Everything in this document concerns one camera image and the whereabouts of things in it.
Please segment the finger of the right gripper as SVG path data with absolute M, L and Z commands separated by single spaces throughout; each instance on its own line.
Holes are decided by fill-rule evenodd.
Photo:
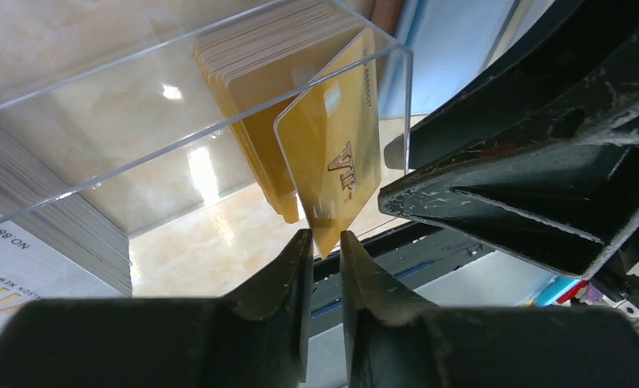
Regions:
M 461 233 L 558 275 L 589 278 L 639 229 L 639 95 L 566 112 L 448 154 L 380 191 L 383 213 Z
M 556 1 L 497 61 L 384 151 L 422 168 L 466 146 L 514 149 L 523 135 L 570 137 L 639 95 L 639 1 Z

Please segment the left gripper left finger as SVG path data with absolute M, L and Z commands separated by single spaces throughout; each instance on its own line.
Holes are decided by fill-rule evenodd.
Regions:
M 221 297 L 41 299 L 0 334 L 0 387 L 296 387 L 313 236 Z

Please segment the clear plastic card box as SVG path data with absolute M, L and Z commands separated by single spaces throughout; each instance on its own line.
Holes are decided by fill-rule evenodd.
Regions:
M 151 230 L 234 193 L 244 213 L 267 202 L 193 57 L 195 38 L 284 1 L 0 1 L 0 129 L 125 234 Z M 379 84 L 412 52 L 375 32 Z

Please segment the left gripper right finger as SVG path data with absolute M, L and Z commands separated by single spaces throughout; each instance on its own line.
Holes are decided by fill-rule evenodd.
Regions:
M 639 387 L 639 335 L 605 308 L 442 307 L 340 236 L 351 387 Z

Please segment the brown leather card holder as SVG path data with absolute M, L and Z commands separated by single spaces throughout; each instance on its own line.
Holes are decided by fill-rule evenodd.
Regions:
M 394 38 L 413 54 L 412 85 L 404 57 L 389 56 L 379 84 L 382 119 L 426 115 L 499 59 L 551 7 L 550 1 L 400 1 Z

